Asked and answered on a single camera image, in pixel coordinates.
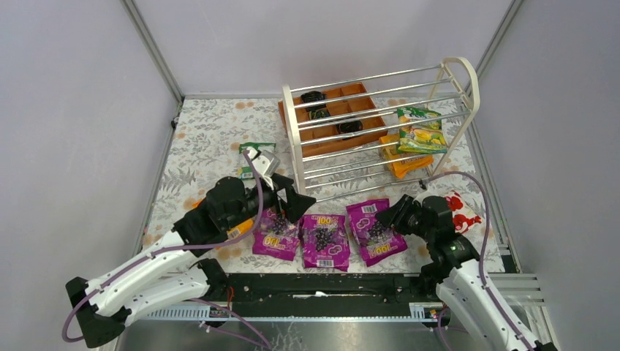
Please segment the purple candy bag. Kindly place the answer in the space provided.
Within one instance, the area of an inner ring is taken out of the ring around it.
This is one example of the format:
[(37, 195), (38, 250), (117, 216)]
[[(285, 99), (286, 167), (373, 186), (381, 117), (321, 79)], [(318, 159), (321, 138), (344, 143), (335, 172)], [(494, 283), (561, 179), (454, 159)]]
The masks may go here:
[(301, 220), (290, 222), (272, 208), (264, 210), (259, 227), (254, 231), (252, 253), (293, 261), (300, 246)]
[(360, 256), (367, 266), (408, 249), (404, 237), (381, 224), (376, 214), (389, 209), (388, 198), (367, 200), (346, 207), (349, 227), (360, 248)]
[(351, 249), (346, 217), (337, 214), (307, 214), (302, 218), (300, 239), (304, 268), (332, 268), (347, 272)]

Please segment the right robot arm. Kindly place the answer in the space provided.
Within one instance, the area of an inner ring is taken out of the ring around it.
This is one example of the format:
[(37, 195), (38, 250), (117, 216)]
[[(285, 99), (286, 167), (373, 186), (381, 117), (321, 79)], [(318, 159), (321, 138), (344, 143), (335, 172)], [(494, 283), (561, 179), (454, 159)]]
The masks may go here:
[(483, 256), (468, 238), (458, 233), (449, 201), (422, 193), (403, 195), (391, 207), (379, 211), (378, 222), (402, 235), (422, 238), (431, 256), (420, 279), (456, 316), (470, 336), (485, 350), (555, 350), (518, 318), (491, 277)]

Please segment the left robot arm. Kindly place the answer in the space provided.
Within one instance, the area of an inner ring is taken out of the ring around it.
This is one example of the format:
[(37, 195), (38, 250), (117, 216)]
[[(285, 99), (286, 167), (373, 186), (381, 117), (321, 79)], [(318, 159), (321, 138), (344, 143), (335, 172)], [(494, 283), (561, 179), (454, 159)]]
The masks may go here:
[(249, 189), (234, 177), (219, 179), (196, 208), (155, 244), (95, 279), (75, 277), (65, 288), (72, 311), (62, 330), (66, 342), (101, 347), (151, 312), (195, 298), (220, 298), (229, 290), (219, 262), (204, 255), (232, 243), (229, 233), (245, 222), (256, 227), (266, 210), (296, 222), (316, 200), (295, 191), (278, 173)]

